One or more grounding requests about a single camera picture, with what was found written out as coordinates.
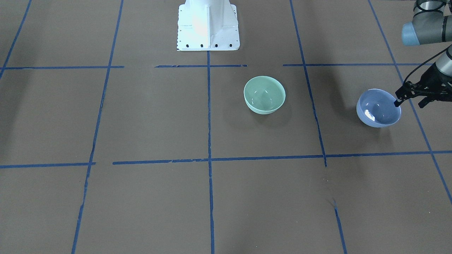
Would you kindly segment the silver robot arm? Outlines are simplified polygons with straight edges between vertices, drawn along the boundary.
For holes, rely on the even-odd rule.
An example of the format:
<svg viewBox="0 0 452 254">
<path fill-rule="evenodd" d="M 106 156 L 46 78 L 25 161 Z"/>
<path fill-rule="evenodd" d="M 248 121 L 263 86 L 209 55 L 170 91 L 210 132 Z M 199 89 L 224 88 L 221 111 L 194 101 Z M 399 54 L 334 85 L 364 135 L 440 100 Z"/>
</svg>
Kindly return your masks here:
<svg viewBox="0 0 452 254">
<path fill-rule="evenodd" d="M 419 46 L 439 42 L 451 42 L 452 18 L 446 16 L 446 6 L 451 8 L 450 0 L 417 0 L 413 7 L 412 21 L 402 27 L 402 42 L 406 46 Z M 451 46 L 433 56 L 438 58 L 422 74 L 418 82 L 409 81 L 409 77 L 428 60 L 416 67 L 395 92 L 397 99 L 394 106 L 399 107 L 404 101 L 423 97 L 418 103 L 424 108 L 434 101 L 451 102 L 452 57 Z"/>
</svg>

